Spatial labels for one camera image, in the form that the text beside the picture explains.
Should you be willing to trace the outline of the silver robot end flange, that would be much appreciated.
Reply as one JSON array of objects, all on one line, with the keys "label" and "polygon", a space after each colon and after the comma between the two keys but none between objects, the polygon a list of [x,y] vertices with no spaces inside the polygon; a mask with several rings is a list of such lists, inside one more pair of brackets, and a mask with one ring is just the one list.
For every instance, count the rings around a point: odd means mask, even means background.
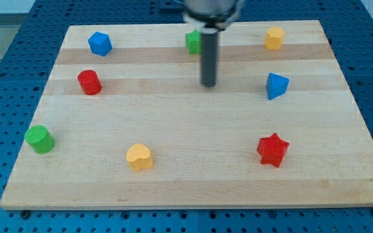
[{"label": "silver robot end flange", "polygon": [[183,19],[199,30],[225,30],[238,20],[245,0],[184,0]]}]

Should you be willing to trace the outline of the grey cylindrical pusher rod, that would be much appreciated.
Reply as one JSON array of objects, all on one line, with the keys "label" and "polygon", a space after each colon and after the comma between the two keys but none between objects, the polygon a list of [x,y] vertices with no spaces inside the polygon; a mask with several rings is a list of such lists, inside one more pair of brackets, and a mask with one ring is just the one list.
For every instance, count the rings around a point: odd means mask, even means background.
[{"label": "grey cylindrical pusher rod", "polygon": [[214,87],[218,64],[218,30],[206,28],[201,31],[201,84]]}]

